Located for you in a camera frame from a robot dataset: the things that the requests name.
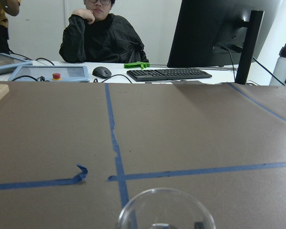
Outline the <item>green plastic clamp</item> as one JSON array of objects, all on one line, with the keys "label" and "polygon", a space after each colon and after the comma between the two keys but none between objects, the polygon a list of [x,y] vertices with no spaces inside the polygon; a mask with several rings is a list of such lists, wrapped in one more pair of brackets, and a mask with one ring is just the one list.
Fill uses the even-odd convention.
[{"label": "green plastic clamp", "polygon": [[131,63],[125,63],[123,67],[124,69],[140,68],[142,70],[142,69],[150,67],[150,63],[149,62],[131,62]]}]

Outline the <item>person in black jacket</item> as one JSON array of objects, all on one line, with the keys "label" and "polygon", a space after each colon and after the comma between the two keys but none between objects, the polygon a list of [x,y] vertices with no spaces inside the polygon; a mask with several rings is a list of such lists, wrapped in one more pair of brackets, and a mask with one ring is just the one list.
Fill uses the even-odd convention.
[{"label": "person in black jacket", "polygon": [[111,13],[113,0],[85,0],[63,31],[60,56],[68,63],[148,62],[144,44],[126,18]]}]

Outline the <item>black computer monitor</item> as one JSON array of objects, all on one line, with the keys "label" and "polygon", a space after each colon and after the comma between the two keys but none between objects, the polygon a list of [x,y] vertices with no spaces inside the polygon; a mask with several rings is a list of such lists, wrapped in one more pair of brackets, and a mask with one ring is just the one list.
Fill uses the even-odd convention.
[{"label": "black computer monitor", "polygon": [[234,64],[235,82],[245,84],[281,4],[280,0],[183,0],[167,66]]}]

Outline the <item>teach pendant with red button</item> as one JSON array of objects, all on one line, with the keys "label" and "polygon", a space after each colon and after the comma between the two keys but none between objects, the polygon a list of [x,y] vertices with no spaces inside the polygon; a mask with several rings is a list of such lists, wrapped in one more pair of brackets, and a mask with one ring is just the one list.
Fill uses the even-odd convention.
[{"label": "teach pendant with red button", "polygon": [[23,82],[89,82],[86,66],[22,66],[17,67],[8,81]]}]

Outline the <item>black computer mouse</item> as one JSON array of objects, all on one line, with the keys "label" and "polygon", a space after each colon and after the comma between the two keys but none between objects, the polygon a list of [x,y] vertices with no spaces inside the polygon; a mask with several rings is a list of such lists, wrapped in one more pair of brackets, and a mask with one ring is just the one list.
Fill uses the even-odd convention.
[{"label": "black computer mouse", "polygon": [[112,73],[108,68],[99,66],[93,69],[92,75],[102,79],[107,79],[112,76]]}]

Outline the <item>black keyboard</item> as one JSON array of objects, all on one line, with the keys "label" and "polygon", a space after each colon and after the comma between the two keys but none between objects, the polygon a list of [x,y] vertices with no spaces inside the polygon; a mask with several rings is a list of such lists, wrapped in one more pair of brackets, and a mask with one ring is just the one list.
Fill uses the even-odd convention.
[{"label": "black keyboard", "polygon": [[128,70],[127,75],[136,82],[205,79],[212,77],[211,74],[195,68]]}]

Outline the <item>clear glass measuring cup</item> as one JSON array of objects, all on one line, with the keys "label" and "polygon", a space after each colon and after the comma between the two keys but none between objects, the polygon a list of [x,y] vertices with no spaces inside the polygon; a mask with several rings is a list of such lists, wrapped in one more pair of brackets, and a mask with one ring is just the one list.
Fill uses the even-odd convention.
[{"label": "clear glass measuring cup", "polygon": [[117,229],[215,229],[211,213],[193,196],[173,188],[152,188],[122,209]]}]

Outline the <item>white water bottle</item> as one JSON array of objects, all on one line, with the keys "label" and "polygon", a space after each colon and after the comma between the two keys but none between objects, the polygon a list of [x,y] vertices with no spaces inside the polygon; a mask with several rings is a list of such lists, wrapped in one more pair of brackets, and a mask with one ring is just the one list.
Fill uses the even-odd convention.
[{"label": "white water bottle", "polygon": [[281,48],[277,59],[273,75],[286,84],[286,44]]}]

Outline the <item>person in yellow shirt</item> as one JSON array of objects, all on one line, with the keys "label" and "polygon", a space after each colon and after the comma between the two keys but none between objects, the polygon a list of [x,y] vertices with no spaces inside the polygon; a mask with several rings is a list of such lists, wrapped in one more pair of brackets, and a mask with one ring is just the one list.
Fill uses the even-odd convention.
[{"label": "person in yellow shirt", "polygon": [[9,21],[6,14],[17,16],[20,12],[20,3],[20,0],[0,0],[0,53],[9,54],[10,52],[8,45]]}]

